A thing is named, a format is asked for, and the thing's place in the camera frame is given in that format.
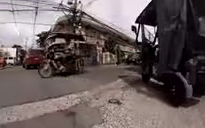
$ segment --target asphalt road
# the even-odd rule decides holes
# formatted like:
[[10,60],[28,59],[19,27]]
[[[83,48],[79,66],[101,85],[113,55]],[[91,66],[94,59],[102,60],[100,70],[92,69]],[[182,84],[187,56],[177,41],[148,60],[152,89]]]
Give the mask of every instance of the asphalt road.
[[117,80],[124,70],[115,66],[91,67],[85,74],[50,79],[22,67],[0,70],[0,108],[92,89]]

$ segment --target tricycle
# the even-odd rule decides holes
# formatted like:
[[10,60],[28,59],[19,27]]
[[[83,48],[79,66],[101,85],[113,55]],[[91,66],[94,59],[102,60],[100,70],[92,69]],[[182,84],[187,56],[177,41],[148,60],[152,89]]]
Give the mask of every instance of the tricycle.
[[[203,96],[205,1],[152,0],[135,23],[131,29],[142,52],[142,80],[162,82],[175,106]],[[155,28],[154,40],[146,37],[147,26]]]

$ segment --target building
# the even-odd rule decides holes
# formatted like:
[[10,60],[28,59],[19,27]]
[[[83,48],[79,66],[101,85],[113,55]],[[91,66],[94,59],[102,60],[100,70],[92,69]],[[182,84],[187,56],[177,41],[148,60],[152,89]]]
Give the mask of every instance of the building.
[[[59,17],[49,33],[73,32],[73,25],[69,19],[68,16]],[[117,61],[114,52],[116,45],[120,46],[120,50],[124,54],[136,51],[134,39],[93,17],[83,15],[80,30],[86,37],[85,42],[80,42],[80,48],[85,49],[85,53],[88,55],[86,57],[88,65],[115,63]]]

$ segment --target wheel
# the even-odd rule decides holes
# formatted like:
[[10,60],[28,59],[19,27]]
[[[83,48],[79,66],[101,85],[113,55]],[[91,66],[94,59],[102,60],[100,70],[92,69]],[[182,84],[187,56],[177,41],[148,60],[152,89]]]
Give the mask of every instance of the wheel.
[[30,69],[30,66],[27,64],[24,64],[24,68],[28,70],[28,69]]
[[165,86],[167,87],[167,98],[169,102],[179,107],[186,102],[186,88],[182,79],[176,75],[169,74],[165,78]]
[[53,68],[51,67],[50,64],[44,63],[39,67],[38,74],[42,78],[49,78],[53,75]]
[[142,74],[142,81],[148,83],[151,76],[149,74]]

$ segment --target awning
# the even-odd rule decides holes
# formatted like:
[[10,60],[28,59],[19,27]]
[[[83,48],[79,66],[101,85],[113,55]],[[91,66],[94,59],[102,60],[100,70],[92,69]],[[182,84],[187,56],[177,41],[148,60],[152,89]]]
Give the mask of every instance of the awning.
[[142,13],[138,16],[135,23],[156,26],[156,5],[155,0],[152,0]]

